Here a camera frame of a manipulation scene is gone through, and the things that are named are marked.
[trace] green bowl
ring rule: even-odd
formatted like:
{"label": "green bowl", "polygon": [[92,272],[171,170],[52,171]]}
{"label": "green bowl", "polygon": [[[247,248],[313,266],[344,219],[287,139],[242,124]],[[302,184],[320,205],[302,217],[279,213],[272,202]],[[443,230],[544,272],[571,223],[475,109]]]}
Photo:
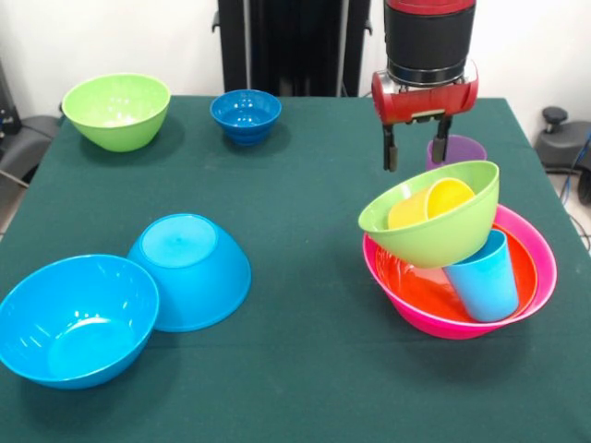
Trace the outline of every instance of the green bowl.
{"label": "green bowl", "polygon": [[160,130],[170,90],[157,78],[111,74],[74,87],[62,110],[83,136],[106,150],[128,152],[146,146]]}
{"label": "green bowl", "polygon": [[[466,182],[476,195],[456,209],[428,221],[388,229],[394,203],[441,178]],[[378,245],[419,268],[441,268],[470,257],[487,241],[499,202],[499,166],[459,162],[417,175],[386,191],[361,212],[359,226]]]}

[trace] pink bowl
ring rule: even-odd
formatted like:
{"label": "pink bowl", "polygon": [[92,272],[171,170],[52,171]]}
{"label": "pink bowl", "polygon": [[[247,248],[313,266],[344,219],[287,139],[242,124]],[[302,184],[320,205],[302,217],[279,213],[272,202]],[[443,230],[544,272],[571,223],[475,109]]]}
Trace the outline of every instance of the pink bowl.
{"label": "pink bowl", "polygon": [[512,210],[499,205],[495,222],[512,233],[529,251],[537,270],[537,290],[529,307],[519,316],[494,323],[464,323],[436,317],[409,305],[399,298],[378,278],[376,251],[378,245],[366,234],[363,237],[363,254],[373,278],[386,292],[400,315],[415,328],[442,339],[466,340],[479,337],[495,329],[534,315],[550,299],[556,286],[556,259],[544,237],[529,221]]}

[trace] bowl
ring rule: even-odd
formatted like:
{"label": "bowl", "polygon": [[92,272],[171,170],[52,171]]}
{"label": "bowl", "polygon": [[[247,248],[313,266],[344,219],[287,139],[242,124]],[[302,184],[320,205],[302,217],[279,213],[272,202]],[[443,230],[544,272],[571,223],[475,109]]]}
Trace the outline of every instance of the bowl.
{"label": "bowl", "polygon": [[[449,212],[388,229],[392,206],[442,178],[457,178],[476,195]],[[472,256],[485,244],[499,201],[499,167],[493,162],[459,162],[417,175],[386,191],[359,215],[358,223],[378,245],[420,268],[442,268]]]}
{"label": "bowl", "polygon": [[[514,269],[519,306],[511,317],[521,315],[531,304],[537,290],[536,264],[525,246],[514,235],[498,224],[493,228],[507,235],[509,253]],[[396,297],[433,317],[477,323],[468,315],[460,295],[455,291],[442,268],[421,269],[404,263],[398,257],[376,248],[378,279]]]}
{"label": "bowl", "polygon": [[148,226],[128,258],[156,281],[160,313],[154,326],[165,332],[206,328],[230,316],[250,288],[247,256],[214,222],[173,214]]}
{"label": "bowl", "polygon": [[391,291],[380,279],[376,267],[376,251],[378,245],[371,240],[368,235],[364,235],[363,240],[363,251],[366,264],[374,279],[380,284],[390,298],[396,310],[411,325],[429,335],[443,339],[473,339],[490,333],[495,329],[505,327],[533,316],[548,302],[556,286],[556,259],[554,258],[548,243],[536,228],[529,223],[529,221],[502,205],[498,206],[495,223],[497,223],[502,230],[510,233],[521,242],[534,260],[537,271],[536,293],[527,308],[521,311],[518,315],[505,318],[501,321],[493,323],[454,321],[449,320],[448,318],[434,316],[407,303],[404,299]]}
{"label": "bowl", "polygon": [[146,146],[163,125],[170,91],[157,78],[110,74],[70,90],[62,110],[80,133],[113,152]]}
{"label": "bowl", "polygon": [[158,306],[153,278],[125,258],[57,261],[20,282],[0,305],[0,360],[50,388],[100,385],[138,357]]}
{"label": "bowl", "polygon": [[253,146],[275,125],[282,105],[262,90],[232,90],[211,103],[210,113],[236,145]]}

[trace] white wall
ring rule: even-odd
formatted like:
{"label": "white wall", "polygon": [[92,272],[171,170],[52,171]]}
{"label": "white wall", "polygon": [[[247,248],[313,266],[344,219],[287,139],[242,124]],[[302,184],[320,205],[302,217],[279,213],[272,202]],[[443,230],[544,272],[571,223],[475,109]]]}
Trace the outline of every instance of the white wall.
{"label": "white wall", "polygon": [[[0,0],[0,58],[23,116],[56,111],[84,78],[139,71],[175,94],[223,91],[216,0]],[[386,65],[381,0],[372,0],[361,91]],[[589,0],[479,0],[471,56],[481,97],[507,97],[532,139],[548,104],[591,119]]]}
{"label": "white wall", "polygon": [[154,75],[174,94],[223,92],[215,0],[0,0],[0,59],[22,116],[56,114],[76,83]]}
{"label": "white wall", "polygon": [[[589,0],[477,1],[470,57],[478,67],[478,95],[507,98],[530,141],[543,126],[540,112],[547,105],[591,120],[590,19]],[[363,92],[371,73],[386,66],[381,1],[372,1],[371,21]]]}

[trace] green tablecloth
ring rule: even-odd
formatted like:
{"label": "green tablecloth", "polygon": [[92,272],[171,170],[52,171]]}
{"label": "green tablecloth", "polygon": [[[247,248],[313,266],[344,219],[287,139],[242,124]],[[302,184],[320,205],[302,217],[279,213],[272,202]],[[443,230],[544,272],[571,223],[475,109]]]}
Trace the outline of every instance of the green tablecloth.
{"label": "green tablecloth", "polygon": [[381,170],[366,99],[284,99],[271,138],[232,146],[208,98],[175,97],[146,149],[115,155],[65,123],[0,243],[0,294],[56,259],[124,255],[163,215],[205,215],[253,268],[224,322],[155,333],[97,389],[46,389],[0,367],[0,441],[428,442],[591,440],[587,254],[506,101],[453,132],[501,167],[501,203],[548,239],[559,284],[534,317],[473,341],[408,326],[372,280],[356,218],[421,172],[433,124],[400,127],[400,170]]}

